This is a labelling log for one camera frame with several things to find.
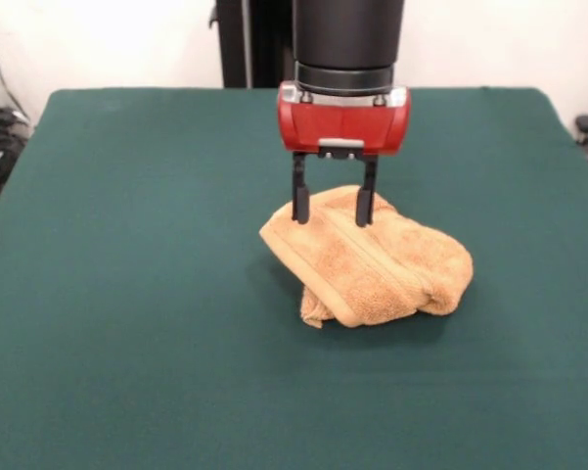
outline black cable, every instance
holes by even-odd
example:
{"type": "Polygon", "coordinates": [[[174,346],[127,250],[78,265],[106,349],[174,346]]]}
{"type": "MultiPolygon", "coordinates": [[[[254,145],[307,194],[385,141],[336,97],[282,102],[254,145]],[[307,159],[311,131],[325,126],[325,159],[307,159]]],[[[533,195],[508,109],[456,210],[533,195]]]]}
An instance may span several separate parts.
{"type": "Polygon", "coordinates": [[[2,83],[2,86],[4,87],[4,90],[7,92],[7,95],[9,96],[9,98],[11,98],[11,101],[13,102],[13,104],[16,105],[16,108],[18,108],[18,111],[20,113],[22,113],[22,115],[26,119],[30,120],[30,117],[28,116],[26,111],[23,110],[23,106],[20,104],[20,101],[15,97],[15,95],[13,93],[11,93],[9,86],[7,85],[7,80],[4,78],[4,73],[2,72],[1,66],[0,66],[0,82],[2,83]]]}

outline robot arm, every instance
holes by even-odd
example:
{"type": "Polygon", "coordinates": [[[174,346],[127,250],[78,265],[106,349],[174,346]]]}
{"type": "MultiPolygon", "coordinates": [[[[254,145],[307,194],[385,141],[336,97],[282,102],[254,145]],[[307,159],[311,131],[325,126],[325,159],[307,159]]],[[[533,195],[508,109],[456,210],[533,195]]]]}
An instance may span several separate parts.
{"type": "Polygon", "coordinates": [[[294,154],[293,219],[309,218],[304,160],[359,160],[356,223],[372,223],[379,155],[395,154],[410,96],[393,86],[404,0],[294,0],[295,79],[281,85],[279,126],[294,154]]]}

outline white wall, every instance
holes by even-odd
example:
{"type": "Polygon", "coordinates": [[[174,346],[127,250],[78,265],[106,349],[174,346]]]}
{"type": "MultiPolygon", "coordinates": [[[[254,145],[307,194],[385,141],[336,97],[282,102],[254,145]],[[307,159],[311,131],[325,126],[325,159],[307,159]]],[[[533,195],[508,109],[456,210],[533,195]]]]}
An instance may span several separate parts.
{"type": "MultiPolygon", "coordinates": [[[[213,3],[0,0],[0,60],[35,119],[63,87],[219,87],[213,3]]],[[[398,81],[537,86],[566,125],[588,111],[588,0],[406,0],[405,9],[398,81]]]]}

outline orange towel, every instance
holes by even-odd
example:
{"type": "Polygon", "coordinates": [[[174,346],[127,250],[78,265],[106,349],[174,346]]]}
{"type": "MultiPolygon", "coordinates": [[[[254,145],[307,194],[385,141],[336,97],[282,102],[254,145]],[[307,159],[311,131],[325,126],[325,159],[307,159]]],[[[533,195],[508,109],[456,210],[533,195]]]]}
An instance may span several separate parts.
{"type": "Polygon", "coordinates": [[[453,312],[470,284],[472,257],[448,235],[400,215],[376,195],[374,223],[354,222],[357,186],[311,197],[307,224],[292,220],[292,203],[274,213],[260,236],[304,284],[301,316],[321,328],[412,315],[453,312]]]}

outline green felt tablecloth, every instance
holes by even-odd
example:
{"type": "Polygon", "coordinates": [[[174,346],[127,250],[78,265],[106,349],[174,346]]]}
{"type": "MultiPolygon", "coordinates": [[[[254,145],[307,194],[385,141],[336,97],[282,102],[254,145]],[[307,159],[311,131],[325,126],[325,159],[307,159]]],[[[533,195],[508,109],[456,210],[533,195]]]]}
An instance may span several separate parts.
{"type": "Polygon", "coordinates": [[[378,190],[475,279],[356,330],[303,324],[258,237],[291,195],[275,108],[53,95],[0,202],[0,469],[588,469],[588,164],[548,99],[414,91],[378,190]]]}

